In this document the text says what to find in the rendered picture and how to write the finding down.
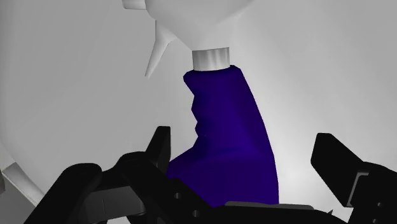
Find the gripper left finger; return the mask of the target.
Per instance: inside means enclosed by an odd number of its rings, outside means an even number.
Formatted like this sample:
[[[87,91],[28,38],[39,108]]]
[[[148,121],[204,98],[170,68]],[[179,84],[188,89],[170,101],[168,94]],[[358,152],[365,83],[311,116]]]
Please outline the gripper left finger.
[[[216,224],[214,209],[165,173],[171,129],[157,127],[146,151],[122,155],[103,171],[94,163],[62,171],[24,224]]]

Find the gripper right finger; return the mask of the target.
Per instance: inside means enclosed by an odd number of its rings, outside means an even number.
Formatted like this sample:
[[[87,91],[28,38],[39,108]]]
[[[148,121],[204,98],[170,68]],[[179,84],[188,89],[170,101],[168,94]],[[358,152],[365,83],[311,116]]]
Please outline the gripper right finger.
[[[329,133],[316,135],[310,163],[343,207],[347,224],[397,224],[397,172],[365,162]]]

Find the blue spray bottle white head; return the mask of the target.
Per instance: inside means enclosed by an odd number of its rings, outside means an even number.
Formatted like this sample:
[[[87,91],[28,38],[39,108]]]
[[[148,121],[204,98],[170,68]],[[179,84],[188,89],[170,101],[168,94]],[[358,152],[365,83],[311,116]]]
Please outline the blue spray bottle white head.
[[[279,203],[275,158],[251,89],[230,62],[235,26],[254,0],[121,0],[155,21],[155,42],[145,77],[156,69],[169,43],[183,42],[193,68],[183,76],[193,94],[197,138],[172,159],[178,178],[211,206],[231,202]]]

